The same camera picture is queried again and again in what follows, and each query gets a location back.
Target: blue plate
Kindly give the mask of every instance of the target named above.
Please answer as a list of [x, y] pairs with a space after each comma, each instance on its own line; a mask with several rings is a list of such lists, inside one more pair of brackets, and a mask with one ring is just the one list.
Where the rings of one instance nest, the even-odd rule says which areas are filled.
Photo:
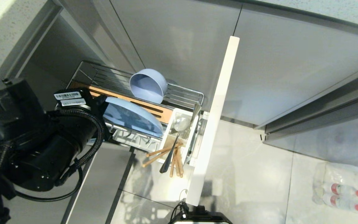
[[142, 107], [123, 99], [108, 97], [104, 117], [111, 122], [152, 136], [163, 134], [161, 123]]

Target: tiled floor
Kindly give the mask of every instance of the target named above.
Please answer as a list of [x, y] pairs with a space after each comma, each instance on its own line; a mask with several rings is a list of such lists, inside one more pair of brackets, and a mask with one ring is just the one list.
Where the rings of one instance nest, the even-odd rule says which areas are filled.
[[[358, 223], [358, 214], [312, 201], [316, 165], [323, 162], [260, 140], [263, 131], [221, 121], [214, 142], [200, 204], [235, 224]], [[158, 163], [143, 168], [136, 152], [112, 223], [168, 223], [189, 180], [161, 175]]]

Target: wire dish rack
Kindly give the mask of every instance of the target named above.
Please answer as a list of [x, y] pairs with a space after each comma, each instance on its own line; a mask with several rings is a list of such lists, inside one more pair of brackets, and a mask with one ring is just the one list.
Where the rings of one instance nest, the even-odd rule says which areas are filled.
[[[104, 65], [99, 65], [89, 61], [82, 61], [78, 66], [76, 72], [67, 85], [67, 88], [75, 86], [74, 84], [80, 83], [81, 85], [93, 86], [105, 91], [113, 92], [126, 97], [135, 98], [129, 87], [129, 79], [133, 74], [116, 68], [110, 68]], [[193, 112], [194, 104], [199, 103], [201, 106], [204, 102], [204, 94], [192, 89], [184, 88], [179, 85], [168, 83], [168, 91], [165, 95], [163, 102], [155, 104], [142, 99], [138, 99], [148, 104], [164, 107], [167, 109], [180, 108]], [[199, 129], [203, 126], [203, 119], [197, 121], [198, 125], [196, 132], [193, 136], [192, 145], [190, 146], [189, 154], [193, 152], [194, 146], [197, 144]], [[134, 146], [138, 149], [147, 152], [153, 152], [159, 148], [161, 138], [150, 136], [146, 133], [139, 132], [127, 127], [112, 124], [106, 121], [109, 129], [113, 134], [112, 138], [125, 145]]]

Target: sticker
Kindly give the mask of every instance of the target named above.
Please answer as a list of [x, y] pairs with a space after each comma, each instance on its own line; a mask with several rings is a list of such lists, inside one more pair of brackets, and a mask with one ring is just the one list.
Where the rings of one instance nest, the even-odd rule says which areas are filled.
[[86, 104], [85, 99], [72, 99], [72, 100], [62, 100], [60, 101], [62, 106], [73, 106], [73, 105], [83, 105]]
[[57, 100], [81, 98], [80, 92], [57, 93], [57, 94], [54, 94], [54, 96]]

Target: water bottle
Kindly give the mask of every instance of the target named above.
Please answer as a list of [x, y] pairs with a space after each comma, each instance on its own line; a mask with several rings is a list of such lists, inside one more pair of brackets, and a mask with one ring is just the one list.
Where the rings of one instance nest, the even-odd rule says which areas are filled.
[[324, 194], [323, 201], [325, 204], [335, 208], [348, 210], [352, 212], [358, 212], [358, 203], [345, 197], [340, 197], [338, 195], [332, 195], [332, 194]]
[[346, 196], [346, 197], [358, 197], [358, 190], [352, 186], [344, 184], [324, 184], [325, 192], [332, 192], [336, 195]]

